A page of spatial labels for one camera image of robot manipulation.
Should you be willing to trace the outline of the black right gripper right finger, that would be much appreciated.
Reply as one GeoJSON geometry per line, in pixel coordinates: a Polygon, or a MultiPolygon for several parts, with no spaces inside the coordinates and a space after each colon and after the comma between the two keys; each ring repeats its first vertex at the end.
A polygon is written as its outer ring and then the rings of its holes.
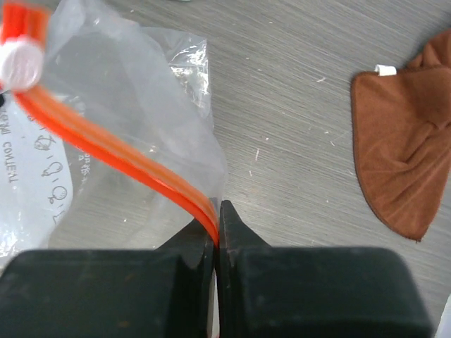
{"type": "Polygon", "coordinates": [[[361,246],[275,247],[221,204],[216,252],[222,337],[431,337],[402,257],[361,246]]]}

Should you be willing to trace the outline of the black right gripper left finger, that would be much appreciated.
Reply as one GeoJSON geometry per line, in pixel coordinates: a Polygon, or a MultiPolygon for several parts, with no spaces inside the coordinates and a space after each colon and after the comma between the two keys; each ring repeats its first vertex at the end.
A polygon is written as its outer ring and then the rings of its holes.
{"type": "Polygon", "coordinates": [[[209,337],[214,243],[193,220],[154,250],[32,250],[1,276],[2,337],[209,337]]]}

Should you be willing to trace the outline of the clear zip top bag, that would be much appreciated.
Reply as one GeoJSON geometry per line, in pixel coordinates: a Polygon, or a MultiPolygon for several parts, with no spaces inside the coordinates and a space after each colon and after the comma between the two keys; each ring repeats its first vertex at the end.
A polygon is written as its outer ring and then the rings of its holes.
{"type": "Polygon", "coordinates": [[[88,246],[218,240],[226,183],[204,37],[103,1],[1,2],[1,263],[58,229],[88,246]]]}

